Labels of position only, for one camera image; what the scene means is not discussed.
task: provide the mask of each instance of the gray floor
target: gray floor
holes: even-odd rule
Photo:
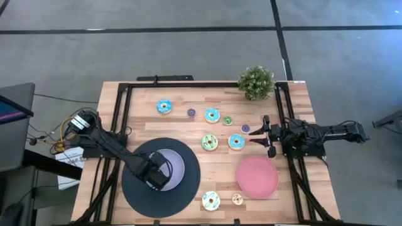
[[[402,24],[402,1],[277,2],[283,26]],[[0,30],[273,26],[272,15],[263,0],[11,0]],[[307,81],[317,122],[357,120],[371,137],[363,145],[326,143],[342,219],[399,225],[400,136],[373,129],[371,121],[402,106],[402,31],[286,31],[284,36],[293,78]],[[229,80],[254,65],[285,79],[275,31],[0,35],[0,86],[34,82],[37,93],[71,99],[97,100],[106,80],[154,74]],[[49,131],[83,106],[35,97],[31,123]],[[49,156],[47,146],[29,148]],[[56,183],[55,176],[40,174],[38,185]],[[41,191],[37,207],[57,206],[41,209],[37,225],[67,223],[76,192]]]

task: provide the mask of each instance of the blue frosted donut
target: blue frosted donut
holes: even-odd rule
[[[244,147],[244,137],[240,134],[232,134],[229,139],[227,140],[229,143],[229,147],[233,150],[240,150]]]
[[[171,102],[170,100],[159,100],[156,104],[156,110],[160,114],[167,114],[171,111]]]
[[[209,123],[215,123],[219,121],[220,114],[218,109],[207,109],[205,111],[205,120]]]

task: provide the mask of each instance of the small green donut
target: small green donut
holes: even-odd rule
[[[206,151],[213,151],[218,146],[218,139],[214,135],[209,134],[202,138],[201,144]]]
[[[231,116],[224,117],[224,124],[230,126],[233,123],[233,119]]]

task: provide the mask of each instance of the wooden table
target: wooden table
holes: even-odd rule
[[[118,83],[103,84],[98,111],[105,129],[111,126]],[[289,82],[289,87],[295,117],[314,122],[306,83]],[[124,106],[124,95],[120,112]],[[160,99],[172,101],[173,110],[168,115],[161,116],[157,113],[155,106]],[[283,97],[282,100],[286,106],[285,98]],[[223,125],[222,119],[216,124],[207,123],[204,112],[209,107],[219,109],[221,117],[231,116],[233,125]],[[197,116],[193,119],[187,117],[189,108],[197,111]],[[288,163],[282,155],[280,143],[274,144],[278,154],[271,159],[278,170],[280,179],[279,187],[272,197],[265,200],[249,198],[242,193],[236,182],[235,175],[239,163],[248,156],[267,156],[267,149],[262,145],[249,142],[248,139],[251,137],[246,135],[245,147],[240,151],[233,151],[227,145],[227,138],[231,134],[241,133],[242,124],[250,125],[252,131],[259,129],[262,118],[266,114],[270,116],[272,124],[280,123],[274,95],[263,101],[248,101],[237,88],[138,88],[133,90],[128,118],[128,126],[132,127],[133,132],[129,135],[127,148],[134,151],[140,144],[150,139],[172,137],[187,144],[200,162],[201,182],[194,200],[180,213],[160,219],[161,223],[233,223],[235,218],[239,218],[241,223],[295,223],[298,221]],[[214,134],[219,140],[219,146],[213,152],[206,152],[201,147],[201,138],[206,134]],[[98,159],[88,159],[85,162],[72,220],[79,218],[89,206],[97,162]],[[314,157],[305,158],[305,162],[313,194],[329,214],[339,218],[327,167]],[[102,164],[103,162],[99,168],[96,187],[99,186]],[[222,199],[219,209],[214,212],[204,210],[201,204],[202,194],[211,190],[216,191]],[[231,197],[235,193],[240,193],[244,197],[244,203],[240,206],[231,202]],[[305,219],[308,219],[305,196],[303,192],[300,193],[303,213]],[[106,194],[101,220],[106,218],[108,200],[109,194]],[[140,215],[129,206],[122,193],[121,177],[119,177],[112,223],[153,223],[153,220]]]

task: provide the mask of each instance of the potted plant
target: potted plant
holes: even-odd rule
[[[239,90],[245,91],[247,100],[263,100],[274,90],[274,73],[261,66],[246,68],[238,81]]]

